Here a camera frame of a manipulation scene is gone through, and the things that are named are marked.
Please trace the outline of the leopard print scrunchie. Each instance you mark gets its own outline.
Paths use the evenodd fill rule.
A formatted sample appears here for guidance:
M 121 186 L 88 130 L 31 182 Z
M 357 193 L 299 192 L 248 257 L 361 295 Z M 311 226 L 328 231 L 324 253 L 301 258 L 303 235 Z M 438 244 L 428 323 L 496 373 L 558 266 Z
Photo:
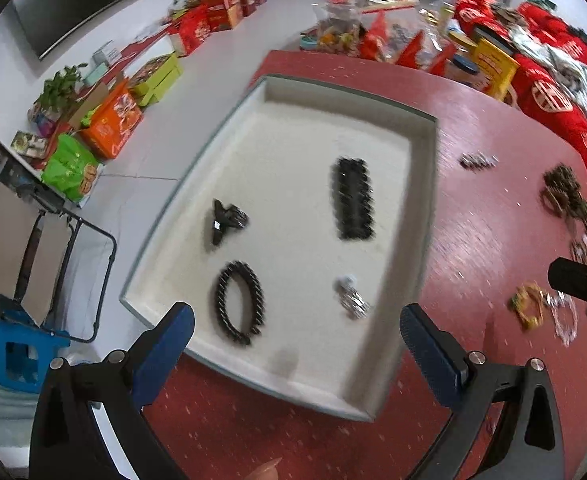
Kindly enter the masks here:
M 571 167 L 559 164 L 543 174 L 543 205 L 560 218 L 587 219 L 587 201 Z

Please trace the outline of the green yellow gift box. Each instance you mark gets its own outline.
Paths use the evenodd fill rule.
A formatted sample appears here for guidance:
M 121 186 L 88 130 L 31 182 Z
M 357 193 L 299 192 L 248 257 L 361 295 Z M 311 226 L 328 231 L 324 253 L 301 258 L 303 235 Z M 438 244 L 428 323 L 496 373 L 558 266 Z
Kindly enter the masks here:
M 148 61 L 128 81 L 127 89 L 141 108 L 160 102 L 176 80 L 182 66 L 175 53 L 157 56 Z

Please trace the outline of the black folding cart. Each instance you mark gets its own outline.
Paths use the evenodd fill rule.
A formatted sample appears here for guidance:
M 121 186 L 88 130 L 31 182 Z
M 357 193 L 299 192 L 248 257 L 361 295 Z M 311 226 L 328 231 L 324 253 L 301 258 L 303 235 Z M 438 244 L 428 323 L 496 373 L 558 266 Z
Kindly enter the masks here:
M 80 234 L 93 232 L 111 246 L 92 320 L 92 333 L 73 336 L 58 325 L 64 310 L 64 282 Z M 29 185 L 0 182 L 0 319 L 80 344 L 91 344 L 101 313 L 118 243 L 111 233 L 48 204 Z

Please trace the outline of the small silver charm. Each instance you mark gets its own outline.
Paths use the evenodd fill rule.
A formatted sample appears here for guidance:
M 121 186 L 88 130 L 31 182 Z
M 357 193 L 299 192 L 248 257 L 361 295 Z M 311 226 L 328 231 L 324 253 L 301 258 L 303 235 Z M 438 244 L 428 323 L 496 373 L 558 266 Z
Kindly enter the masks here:
M 351 318 L 361 320 L 366 318 L 371 305 L 363 298 L 356 287 L 356 279 L 353 275 L 344 275 L 336 281 L 336 292 L 340 299 L 340 304 L 344 310 L 348 311 Z

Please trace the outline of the silver rhinestone barrette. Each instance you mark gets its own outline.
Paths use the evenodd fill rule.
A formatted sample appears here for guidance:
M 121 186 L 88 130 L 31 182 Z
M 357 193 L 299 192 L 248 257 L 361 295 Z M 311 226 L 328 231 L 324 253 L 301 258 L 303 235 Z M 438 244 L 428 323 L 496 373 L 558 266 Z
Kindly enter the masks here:
M 464 153 L 458 159 L 459 165 L 471 171 L 491 169 L 497 166 L 499 160 L 496 156 L 487 156 L 483 153 Z

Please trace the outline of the red gift box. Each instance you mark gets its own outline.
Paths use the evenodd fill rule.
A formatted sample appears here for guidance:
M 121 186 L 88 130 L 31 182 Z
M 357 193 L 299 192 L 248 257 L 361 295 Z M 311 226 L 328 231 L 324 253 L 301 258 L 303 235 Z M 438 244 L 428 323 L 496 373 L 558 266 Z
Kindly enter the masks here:
M 198 49 L 210 34 L 211 29 L 208 26 L 205 6 L 196 6 L 187 10 L 167 27 L 168 38 L 179 58 L 185 58 Z

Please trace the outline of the yellow snack bag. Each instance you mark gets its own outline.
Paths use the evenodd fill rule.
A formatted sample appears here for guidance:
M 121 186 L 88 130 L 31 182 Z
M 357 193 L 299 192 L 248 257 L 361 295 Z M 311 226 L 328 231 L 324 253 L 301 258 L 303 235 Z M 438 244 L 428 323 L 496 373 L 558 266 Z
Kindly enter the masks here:
M 472 87 L 497 101 L 502 101 L 516 75 L 519 63 L 484 38 L 473 50 L 471 61 L 479 68 L 479 74 Z

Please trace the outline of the potted green plant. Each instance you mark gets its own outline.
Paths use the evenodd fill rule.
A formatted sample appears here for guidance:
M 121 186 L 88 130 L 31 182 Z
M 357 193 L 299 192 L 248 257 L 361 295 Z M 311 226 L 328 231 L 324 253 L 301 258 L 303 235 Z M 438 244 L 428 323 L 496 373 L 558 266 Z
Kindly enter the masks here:
M 77 98 L 76 85 L 82 80 L 82 69 L 85 67 L 86 63 L 66 66 L 46 79 L 35 101 L 39 108 L 48 112 L 65 112 Z

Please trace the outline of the grey white clothes pile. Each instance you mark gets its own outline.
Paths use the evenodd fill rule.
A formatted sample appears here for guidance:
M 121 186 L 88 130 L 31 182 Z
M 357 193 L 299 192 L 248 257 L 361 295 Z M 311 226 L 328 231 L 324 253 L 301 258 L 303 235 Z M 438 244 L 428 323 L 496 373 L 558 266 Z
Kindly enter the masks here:
M 521 54 L 551 74 L 557 86 L 587 117 L 587 65 L 571 58 L 564 50 L 542 44 L 520 25 L 510 27 L 509 37 Z

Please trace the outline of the blue plastic stool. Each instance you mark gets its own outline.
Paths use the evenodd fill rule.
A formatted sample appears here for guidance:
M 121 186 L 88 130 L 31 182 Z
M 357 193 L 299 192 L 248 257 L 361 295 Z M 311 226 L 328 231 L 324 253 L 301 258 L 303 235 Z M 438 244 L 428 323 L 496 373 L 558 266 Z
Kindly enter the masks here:
M 40 393 L 50 362 L 69 345 L 66 332 L 52 334 L 0 319 L 0 385 Z

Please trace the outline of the black rectangular hair clip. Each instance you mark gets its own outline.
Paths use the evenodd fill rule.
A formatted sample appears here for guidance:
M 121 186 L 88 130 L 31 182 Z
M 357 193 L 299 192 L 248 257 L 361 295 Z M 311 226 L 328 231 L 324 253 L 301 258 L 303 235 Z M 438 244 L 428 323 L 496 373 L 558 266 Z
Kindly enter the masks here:
M 339 157 L 333 165 L 333 211 L 341 240 L 375 235 L 373 189 L 364 159 Z

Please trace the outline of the orange gift box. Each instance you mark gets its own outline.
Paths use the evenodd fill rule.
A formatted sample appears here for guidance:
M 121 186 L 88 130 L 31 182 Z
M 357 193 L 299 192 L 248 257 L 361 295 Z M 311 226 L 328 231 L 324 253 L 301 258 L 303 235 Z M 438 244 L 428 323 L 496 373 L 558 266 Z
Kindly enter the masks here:
M 142 111 L 124 79 L 85 115 L 80 122 L 80 136 L 96 156 L 115 159 L 141 121 Z

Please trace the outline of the black claw hair clip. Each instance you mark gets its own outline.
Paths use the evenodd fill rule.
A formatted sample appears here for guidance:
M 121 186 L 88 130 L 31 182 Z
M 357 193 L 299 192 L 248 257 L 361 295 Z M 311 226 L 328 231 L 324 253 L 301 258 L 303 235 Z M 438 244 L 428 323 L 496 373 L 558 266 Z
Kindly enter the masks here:
M 220 200 L 213 200 L 212 244 L 220 245 L 228 230 L 243 230 L 249 224 L 249 216 L 238 206 L 227 207 Z

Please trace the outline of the green snack bag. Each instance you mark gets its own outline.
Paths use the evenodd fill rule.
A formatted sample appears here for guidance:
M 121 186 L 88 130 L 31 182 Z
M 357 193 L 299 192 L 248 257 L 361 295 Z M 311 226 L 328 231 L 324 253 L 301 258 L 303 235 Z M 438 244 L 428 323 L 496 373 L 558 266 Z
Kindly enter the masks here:
M 99 166 L 100 162 L 83 143 L 62 133 L 43 170 L 42 181 L 78 204 L 92 191 Z

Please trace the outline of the white jewelry tray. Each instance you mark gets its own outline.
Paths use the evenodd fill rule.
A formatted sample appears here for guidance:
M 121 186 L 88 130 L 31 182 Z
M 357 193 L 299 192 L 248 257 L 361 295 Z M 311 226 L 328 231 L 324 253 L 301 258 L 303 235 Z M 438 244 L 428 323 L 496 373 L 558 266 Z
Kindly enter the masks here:
M 194 309 L 187 352 L 286 401 L 352 420 L 382 410 L 404 344 L 401 309 L 423 286 L 435 213 L 437 120 L 382 96 L 264 76 L 179 181 L 122 292 L 156 325 Z M 341 240 L 333 165 L 364 159 L 370 240 Z M 212 244 L 213 200 L 249 216 Z M 371 305 L 351 318 L 336 281 L 353 275 Z

